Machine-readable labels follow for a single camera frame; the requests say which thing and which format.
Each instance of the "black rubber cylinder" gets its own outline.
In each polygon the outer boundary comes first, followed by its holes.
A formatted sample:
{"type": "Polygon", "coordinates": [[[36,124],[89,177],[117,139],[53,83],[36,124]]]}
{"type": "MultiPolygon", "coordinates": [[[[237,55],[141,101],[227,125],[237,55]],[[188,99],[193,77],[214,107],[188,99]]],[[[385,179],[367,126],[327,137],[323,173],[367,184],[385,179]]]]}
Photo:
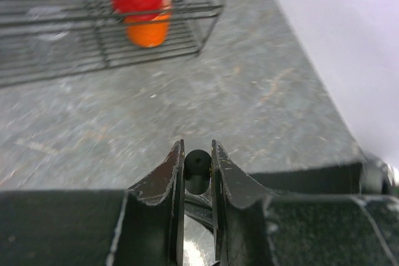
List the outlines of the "black rubber cylinder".
{"type": "Polygon", "coordinates": [[[203,150],[194,150],[185,159],[186,190],[191,194],[205,193],[211,179],[212,159],[203,150]]]}

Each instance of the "white wall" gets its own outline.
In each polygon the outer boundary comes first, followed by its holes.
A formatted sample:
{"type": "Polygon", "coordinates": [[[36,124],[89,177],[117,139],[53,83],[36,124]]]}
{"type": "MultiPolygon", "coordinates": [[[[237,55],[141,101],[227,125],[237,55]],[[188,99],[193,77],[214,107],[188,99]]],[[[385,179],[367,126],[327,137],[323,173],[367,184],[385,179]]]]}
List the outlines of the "white wall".
{"type": "Polygon", "coordinates": [[[360,146],[399,167],[399,0],[278,0],[360,146]]]}

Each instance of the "wire rack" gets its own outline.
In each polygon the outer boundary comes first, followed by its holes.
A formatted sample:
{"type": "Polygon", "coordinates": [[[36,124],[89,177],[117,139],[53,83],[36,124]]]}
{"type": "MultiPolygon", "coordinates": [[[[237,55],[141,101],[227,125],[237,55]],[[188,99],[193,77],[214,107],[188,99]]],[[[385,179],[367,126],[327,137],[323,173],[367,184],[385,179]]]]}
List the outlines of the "wire rack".
{"type": "Polygon", "coordinates": [[[224,0],[171,1],[166,41],[144,49],[110,0],[0,0],[0,86],[198,55],[224,0]]]}

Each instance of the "gray countertop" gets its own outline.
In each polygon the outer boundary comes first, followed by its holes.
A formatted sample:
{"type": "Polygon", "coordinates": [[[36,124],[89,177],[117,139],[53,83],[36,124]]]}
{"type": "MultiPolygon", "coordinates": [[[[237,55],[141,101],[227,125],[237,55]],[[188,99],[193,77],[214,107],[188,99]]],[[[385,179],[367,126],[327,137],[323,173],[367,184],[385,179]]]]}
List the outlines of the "gray countertop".
{"type": "MultiPolygon", "coordinates": [[[[198,58],[4,88],[0,107],[1,189],[126,188],[180,138],[247,172],[358,155],[273,0],[227,0],[198,58]]],[[[185,240],[188,265],[212,260],[189,219],[185,240]]]]}

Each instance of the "orange plastic cup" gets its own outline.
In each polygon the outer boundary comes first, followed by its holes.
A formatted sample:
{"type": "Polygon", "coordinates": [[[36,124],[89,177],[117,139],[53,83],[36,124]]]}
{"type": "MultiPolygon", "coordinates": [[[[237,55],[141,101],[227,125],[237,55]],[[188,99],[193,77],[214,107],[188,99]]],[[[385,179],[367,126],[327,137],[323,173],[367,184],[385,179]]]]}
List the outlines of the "orange plastic cup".
{"type": "MultiPolygon", "coordinates": [[[[162,4],[163,9],[170,9],[171,7],[169,0],[164,0],[162,4]]],[[[164,22],[128,26],[128,38],[131,40],[131,42],[141,47],[150,48],[161,45],[168,35],[170,15],[170,12],[163,12],[151,20],[164,22]]],[[[135,19],[135,16],[129,16],[125,18],[124,22],[131,24],[140,21],[135,19]]]]}

